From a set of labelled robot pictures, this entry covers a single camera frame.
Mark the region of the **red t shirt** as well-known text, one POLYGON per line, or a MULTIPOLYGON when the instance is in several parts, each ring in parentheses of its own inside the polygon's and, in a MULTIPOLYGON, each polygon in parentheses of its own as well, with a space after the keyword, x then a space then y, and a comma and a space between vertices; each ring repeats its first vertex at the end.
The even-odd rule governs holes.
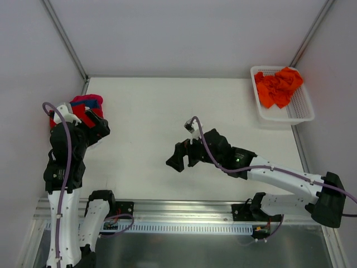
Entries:
MULTIPOLYGON (((95 126, 94 122, 85 114, 89 108, 86 108, 85 104, 76 104, 73 106, 71 104, 72 112, 76 115, 84 124, 86 124, 89 128, 95 126)), ((55 112, 50 110, 50 128, 53 128, 56 125, 54 121, 55 112)))

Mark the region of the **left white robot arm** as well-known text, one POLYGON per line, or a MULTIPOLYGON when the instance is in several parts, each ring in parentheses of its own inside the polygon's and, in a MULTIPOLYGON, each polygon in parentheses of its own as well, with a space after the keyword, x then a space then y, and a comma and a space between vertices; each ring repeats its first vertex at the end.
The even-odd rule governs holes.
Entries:
POLYGON ((95 245, 102 223, 117 210, 111 190, 95 190, 88 197, 84 221, 79 223, 85 153, 110 133, 107 120, 90 109, 85 114, 93 119, 94 127, 88 127, 65 104, 54 110, 52 149, 44 172, 51 209, 51 243, 46 267, 95 267, 95 245))

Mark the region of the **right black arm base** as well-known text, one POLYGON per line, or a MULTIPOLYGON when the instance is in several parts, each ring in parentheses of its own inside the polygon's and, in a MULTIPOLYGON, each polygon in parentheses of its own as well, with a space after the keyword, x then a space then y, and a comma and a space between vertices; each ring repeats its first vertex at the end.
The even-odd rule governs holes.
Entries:
POLYGON ((232 204, 231 213, 233 221, 252 221, 252 222, 279 222, 282 219, 282 215, 276 214, 273 216, 261 210, 262 199, 266 196, 266 193, 256 193, 254 198, 247 199, 242 204, 232 204))

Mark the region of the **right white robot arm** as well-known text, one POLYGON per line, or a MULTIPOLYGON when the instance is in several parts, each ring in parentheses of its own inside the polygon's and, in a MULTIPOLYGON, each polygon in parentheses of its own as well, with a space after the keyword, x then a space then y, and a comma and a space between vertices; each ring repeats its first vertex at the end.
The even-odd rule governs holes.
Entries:
POLYGON ((287 170, 265 158, 242 148, 234 147, 216 129, 203 138, 186 139, 175 145, 166 165, 182 172, 199 162, 217 165, 227 175, 244 180, 258 181, 285 190, 285 195, 255 193, 250 201, 249 213, 256 221, 283 215, 309 216, 315 222, 338 228, 341 225, 346 194, 338 175, 314 175, 287 170))

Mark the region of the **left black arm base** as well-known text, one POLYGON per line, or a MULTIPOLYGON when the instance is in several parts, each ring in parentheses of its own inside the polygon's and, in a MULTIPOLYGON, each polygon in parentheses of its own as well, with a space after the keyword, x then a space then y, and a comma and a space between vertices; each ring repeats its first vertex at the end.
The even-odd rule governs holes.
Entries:
POLYGON ((120 219, 130 219, 130 216, 127 214, 133 215, 134 212, 134 202, 131 201, 116 201, 114 206, 114 211, 112 216, 113 221, 118 221, 120 219))

